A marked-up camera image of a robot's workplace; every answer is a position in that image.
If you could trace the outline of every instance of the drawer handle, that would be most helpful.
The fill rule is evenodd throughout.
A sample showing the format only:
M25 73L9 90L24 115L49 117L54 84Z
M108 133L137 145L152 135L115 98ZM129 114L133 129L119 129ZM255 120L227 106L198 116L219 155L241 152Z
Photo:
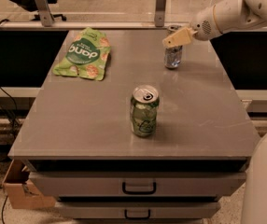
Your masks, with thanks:
M152 190L148 191L130 191L126 189L126 183L125 182L122 183L122 191L128 195L151 195L156 192L156 182L153 182L152 187L153 187Z
M151 211L148 210L148 215L147 215L146 217L128 217L127 210L125 209L125 211L124 211L124 216L125 216L125 218L128 219L128 220L147 220L147 219L150 219Z

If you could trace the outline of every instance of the cardboard box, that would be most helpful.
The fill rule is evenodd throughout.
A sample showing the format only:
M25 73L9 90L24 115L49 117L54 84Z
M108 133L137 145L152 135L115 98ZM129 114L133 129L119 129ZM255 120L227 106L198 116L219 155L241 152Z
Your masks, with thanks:
M29 174L21 161L13 161L10 164L3 181L3 189L8 195L12 208L36 209L53 207L56 200L53 197L44 196L28 179Z

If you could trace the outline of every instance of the table top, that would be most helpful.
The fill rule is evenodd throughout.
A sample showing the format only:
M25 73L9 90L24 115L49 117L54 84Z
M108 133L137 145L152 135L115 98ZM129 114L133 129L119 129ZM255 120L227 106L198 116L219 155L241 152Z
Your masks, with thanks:
M184 47L164 67L165 30L104 30L111 45L105 79L49 71L9 152L16 160L172 160L250 157L260 138L209 42ZM78 31L70 31L54 64ZM148 84L160 94L157 131L132 133L130 99Z

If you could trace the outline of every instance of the snack bag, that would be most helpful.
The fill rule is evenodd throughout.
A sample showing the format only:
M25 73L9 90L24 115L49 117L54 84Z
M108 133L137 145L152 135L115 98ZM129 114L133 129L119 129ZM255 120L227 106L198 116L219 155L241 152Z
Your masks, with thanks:
M52 72L65 77L102 80L109 51L106 35L88 27L77 35L65 57Z

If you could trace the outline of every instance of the glass partition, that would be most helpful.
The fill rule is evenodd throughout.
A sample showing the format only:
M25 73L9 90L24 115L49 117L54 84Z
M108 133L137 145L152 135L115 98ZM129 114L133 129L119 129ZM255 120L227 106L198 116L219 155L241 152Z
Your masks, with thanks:
M165 21L186 22L197 11L220 0L166 0ZM52 14L64 14L69 21L154 22L156 0L58 0L49 4ZM9 0L0 0L0 20L30 21L29 12Z

